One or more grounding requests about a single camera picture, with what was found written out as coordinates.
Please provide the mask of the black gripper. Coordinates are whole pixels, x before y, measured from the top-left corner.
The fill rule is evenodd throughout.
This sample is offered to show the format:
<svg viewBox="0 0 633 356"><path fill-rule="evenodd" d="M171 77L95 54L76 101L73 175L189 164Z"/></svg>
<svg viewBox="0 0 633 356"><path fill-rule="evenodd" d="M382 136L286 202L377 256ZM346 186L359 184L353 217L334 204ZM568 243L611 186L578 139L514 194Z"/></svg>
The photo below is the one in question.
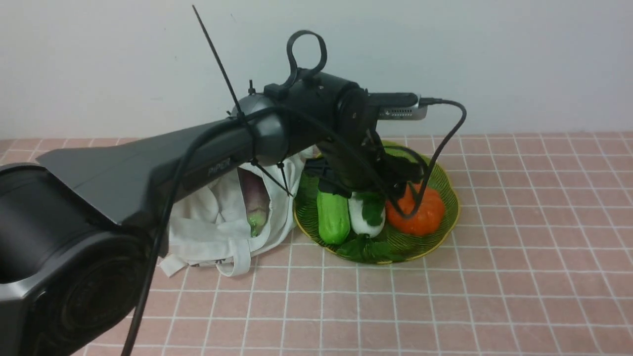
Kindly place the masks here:
<svg viewBox="0 0 633 356"><path fill-rule="evenodd" d="M315 145L321 158L308 159L304 174L317 179L318 192L350 198L353 193L376 193L384 198L402 198L410 184L427 185L427 163L411 149L400 148L413 157L387 153L376 132L369 131L358 142L308 130L303 144Z"/></svg>

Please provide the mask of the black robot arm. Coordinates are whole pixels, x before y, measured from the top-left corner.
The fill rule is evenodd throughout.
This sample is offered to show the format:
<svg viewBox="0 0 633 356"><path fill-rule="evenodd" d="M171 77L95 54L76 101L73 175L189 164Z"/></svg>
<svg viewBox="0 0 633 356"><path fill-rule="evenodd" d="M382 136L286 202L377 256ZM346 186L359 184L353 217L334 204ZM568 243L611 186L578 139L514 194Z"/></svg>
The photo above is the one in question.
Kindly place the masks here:
<svg viewBox="0 0 633 356"><path fill-rule="evenodd" d="M241 164L274 166L312 145L344 192L400 193L421 169L371 142L377 120L415 120L418 94L370 93L300 70L249 89L224 120L1 169L1 354L70 356L144 301L177 201Z"/></svg>

